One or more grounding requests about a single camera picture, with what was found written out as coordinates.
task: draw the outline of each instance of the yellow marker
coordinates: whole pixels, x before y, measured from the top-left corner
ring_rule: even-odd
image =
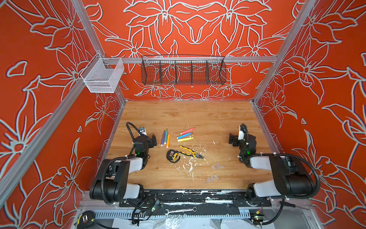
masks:
[[[191,140],[191,139],[194,139],[194,137],[181,138],[181,139],[178,139],[177,141],[187,141],[187,140]]]
[[[167,148],[169,147],[169,143],[170,143],[170,132],[169,132],[169,134],[168,134]]]

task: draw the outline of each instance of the green marker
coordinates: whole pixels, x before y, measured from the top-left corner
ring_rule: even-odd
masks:
[[[168,129],[165,131],[165,140],[164,140],[164,144],[166,144],[168,141]]]

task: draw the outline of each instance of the wire basket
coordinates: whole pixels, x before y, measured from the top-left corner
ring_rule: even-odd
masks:
[[[144,85],[222,85],[226,82],[223,56],[142,56]]]
[[[93,93],[114,93],[124,71],[122,59],[119,59],[115,68],[104,64],[99,53],[81,73],[85,85]]]

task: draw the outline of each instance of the black wire mesh basket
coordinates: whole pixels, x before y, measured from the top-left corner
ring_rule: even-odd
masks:
[[[222,85],[226,82],[223,56],[142,56],[144,85]]]

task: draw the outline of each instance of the wood grain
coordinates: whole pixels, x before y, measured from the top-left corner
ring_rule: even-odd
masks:
[[[107,158],[129,154],[132,140],[126,128],[132,122],[144,126],[149,137],[155,134],[158,146],[149,150],[147,166],[129,174],[128,182],[149,189],[246,189],[249,183],[272,180],[267,170],[249,169],[238,161],[239,149],[228,144],[229,133],[238,134],[239,125],[248,126],[257,137],[257,152],[270,153],[269,146],[249,102],[222,101],[129,101],[112,141]],[[193,140],[177,142],[180,132],[195,127]],[[185,145],[205,159],[180,155],[176,164],[166,159],[168,149],[160,146],[163,131],[171,132],[169,149]],[[214,170],[211,165],[224,165]],[[218,175],[220,180],[206,184],[206,178]]]

